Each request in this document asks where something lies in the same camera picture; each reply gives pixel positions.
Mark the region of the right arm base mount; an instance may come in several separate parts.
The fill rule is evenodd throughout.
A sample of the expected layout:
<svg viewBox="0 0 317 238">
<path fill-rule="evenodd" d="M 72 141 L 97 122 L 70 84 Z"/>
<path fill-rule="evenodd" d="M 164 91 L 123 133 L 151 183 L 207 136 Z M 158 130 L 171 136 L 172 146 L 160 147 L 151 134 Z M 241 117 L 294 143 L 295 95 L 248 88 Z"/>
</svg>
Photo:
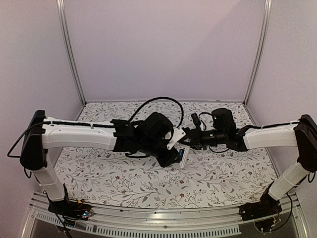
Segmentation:
<svg viewBox="0 0 317 238">
<path fill-rule="evenodd" d="M 254 203 L 246 203 L 239 207 L 242 221 L 253 221 L 255 228 L 261 233 L 271 233 L 281 221 L 282 207 L 274 199 L 262 199 Z"/>
</svg>

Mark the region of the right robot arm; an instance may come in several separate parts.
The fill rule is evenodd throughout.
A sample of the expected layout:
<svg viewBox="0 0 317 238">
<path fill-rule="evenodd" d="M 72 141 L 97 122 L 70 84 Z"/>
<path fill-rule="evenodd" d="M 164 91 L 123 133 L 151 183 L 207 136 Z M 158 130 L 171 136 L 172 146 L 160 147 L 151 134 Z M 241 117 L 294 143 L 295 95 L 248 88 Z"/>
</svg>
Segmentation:
<svg viewBox="0 0 317 238">
<path fill-rule="evenodd" d="M 195 129 L 185 129 L 180 141 L 193 149 L 206 149 L 224 144 L 227 149 L 245 152 L 263 147 L 290 146 L 298 149 L 298 159 L 265 190 L 256 206 L 260 216 L 275 209 L 275 202 L 295 187 L 305 177 L 317 171 L 317 125 L 309 115 L 299 120 L 266 126 L 246 125 L 237 128 L 232 111 L 220 108 L 210 113 L 212 130 L 201 130 L 201 121 L 192 114 Z"/>
</svg>

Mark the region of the white remote control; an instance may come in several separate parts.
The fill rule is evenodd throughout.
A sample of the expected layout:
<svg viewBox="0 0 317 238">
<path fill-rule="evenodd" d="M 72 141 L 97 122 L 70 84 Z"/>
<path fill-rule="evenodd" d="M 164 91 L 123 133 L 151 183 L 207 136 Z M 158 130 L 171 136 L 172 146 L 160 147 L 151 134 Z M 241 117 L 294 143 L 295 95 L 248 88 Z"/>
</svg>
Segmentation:
<svg viewBox="0 0 317 238">
<path fill-rule="evenodd" d="M 180 148 L 184 148 L 186 151 L 185 155 L 183 157 L 180 156 L 180 163 L 179 164 L 180 164 L 180 168 L 183 169 L 186 165 L 186 161 L 187 161 L 190 147 L 186 146 L 186 145 L 179 145 L 178 152 L 179 152 Z"/>
</svg>

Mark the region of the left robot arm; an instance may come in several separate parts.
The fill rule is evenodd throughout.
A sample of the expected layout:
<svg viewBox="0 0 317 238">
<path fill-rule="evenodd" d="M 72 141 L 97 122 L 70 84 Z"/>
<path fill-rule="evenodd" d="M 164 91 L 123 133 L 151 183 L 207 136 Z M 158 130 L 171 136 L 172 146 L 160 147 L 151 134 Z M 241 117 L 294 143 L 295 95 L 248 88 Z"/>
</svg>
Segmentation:
<svg viewBox="0 0 317 238">
<path fill-rule="evenodd" d="M 28 128 L 17 139 L 22 141 L 17 157 L 23 168 L 32 172 L 55 208 L 70 215 L 73 203 L 67 199 L 66 189 L 58 179 L 48 158 L 48 150 L 58 147 L 99 148 L 124 152 L 128 158 L 136 153 L 153 156 L 161 167 L 180 160 L 174 145 L 185 132 L 174 127 L 163 114 L 152 113 L 145 120 L 113 119 L 105 122 L 57 120 L 45 115 L 44 110 L 34 113 Z"/>
</svg>

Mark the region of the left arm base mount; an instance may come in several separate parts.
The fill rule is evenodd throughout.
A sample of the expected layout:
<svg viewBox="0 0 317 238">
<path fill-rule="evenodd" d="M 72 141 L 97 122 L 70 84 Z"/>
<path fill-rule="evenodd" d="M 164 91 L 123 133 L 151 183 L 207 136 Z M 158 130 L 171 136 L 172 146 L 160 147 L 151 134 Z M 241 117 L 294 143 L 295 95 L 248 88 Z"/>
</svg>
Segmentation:
<svg viewBox="0 0 317 238">
<path fill-rule="evenodd" d="M 68 197 L 68 191 L 63 184 L 64 198 L 60 201 L 52 201 L 47 195 L 49 201 L 48 210 L 57 215 L 61 215 L 66 220 L 85 220 L 94 215 L 92 206 L 84 203 L 84 199 L 79 201 L 70 201 Z"/>
</svg>

